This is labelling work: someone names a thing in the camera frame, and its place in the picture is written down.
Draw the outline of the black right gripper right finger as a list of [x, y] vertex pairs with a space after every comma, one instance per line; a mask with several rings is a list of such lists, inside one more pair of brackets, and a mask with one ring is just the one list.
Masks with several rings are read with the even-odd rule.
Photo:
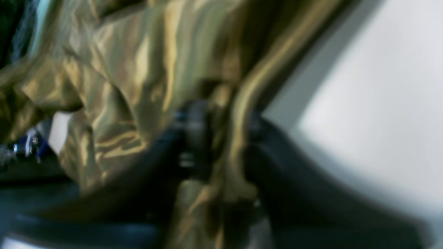
[[349, 166], [298, 144], [261, 115], [248, 119], [245, 177], [277, 249], [432, 249], [430, 201], [391, 170]]

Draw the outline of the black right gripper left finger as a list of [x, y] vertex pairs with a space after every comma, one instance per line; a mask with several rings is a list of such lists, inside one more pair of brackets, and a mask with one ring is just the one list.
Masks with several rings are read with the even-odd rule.
[[158, 249], [183, 180], [207, 180], [207, 104], [187, 104], [152, 147], [97, 191], [41, 212], [18, 214], [12, 249]]

